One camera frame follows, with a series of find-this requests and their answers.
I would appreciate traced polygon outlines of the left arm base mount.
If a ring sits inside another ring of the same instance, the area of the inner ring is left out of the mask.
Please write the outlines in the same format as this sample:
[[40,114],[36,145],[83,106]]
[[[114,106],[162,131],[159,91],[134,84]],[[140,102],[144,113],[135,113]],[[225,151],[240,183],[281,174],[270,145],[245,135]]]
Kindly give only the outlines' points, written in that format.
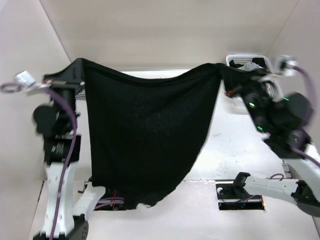
[[105,193],[98,200],[94,210],[122,211],[125,207],[125,199],[116,190],[106,189]]

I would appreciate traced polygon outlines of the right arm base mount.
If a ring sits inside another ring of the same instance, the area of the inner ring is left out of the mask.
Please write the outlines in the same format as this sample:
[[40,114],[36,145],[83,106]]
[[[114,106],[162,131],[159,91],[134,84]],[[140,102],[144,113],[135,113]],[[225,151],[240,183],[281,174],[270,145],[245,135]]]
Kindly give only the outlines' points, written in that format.
[[261,195],[250,195],[245,191],[236,190],[232,180],[215,182],[218,208],[221,211],[265,210]]

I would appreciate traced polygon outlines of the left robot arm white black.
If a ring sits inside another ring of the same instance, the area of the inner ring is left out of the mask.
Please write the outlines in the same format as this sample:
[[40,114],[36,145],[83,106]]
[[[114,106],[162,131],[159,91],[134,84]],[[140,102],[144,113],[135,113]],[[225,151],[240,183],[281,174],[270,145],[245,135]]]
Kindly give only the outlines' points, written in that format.
[[85,240],[89,216],[99,199],[112,195],[112,186],[88,184],[73,203],[75,173],[78,168],[81,135],[77,133],[76,95],[84,88],[84,62],[78,58],[65,69],[43,77],[49,103],[33,111],[36,132],[43,137],[47,177],[47,202],[41,230],[35,240]]

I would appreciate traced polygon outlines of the black tank top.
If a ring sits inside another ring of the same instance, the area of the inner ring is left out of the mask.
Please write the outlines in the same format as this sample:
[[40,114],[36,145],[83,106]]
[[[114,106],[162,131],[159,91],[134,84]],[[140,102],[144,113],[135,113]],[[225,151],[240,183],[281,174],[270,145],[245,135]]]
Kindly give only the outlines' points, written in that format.
[[205,63],[176,77],[134,77],[82,59],[92,184],[119,193],[127,210],[156,205],[193,167],[208,135],[221,82],[244,71]]

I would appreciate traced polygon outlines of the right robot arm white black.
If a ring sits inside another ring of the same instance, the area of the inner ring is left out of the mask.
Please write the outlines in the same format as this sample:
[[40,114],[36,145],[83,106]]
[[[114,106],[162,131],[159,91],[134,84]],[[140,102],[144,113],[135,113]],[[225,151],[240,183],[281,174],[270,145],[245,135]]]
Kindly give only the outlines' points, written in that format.
[[304,127],[313,108],[301,93],[292,92],[277,100],[269,96],[264,81],[224,84],[228,98],[241,97],[256,130],[268,134],[263,142],[298,178],[274,180],[239,172],[231,190],[242,201],[267,196],[297,206],[304,213],[320,216],[320,163],[307,154],[312,140]]

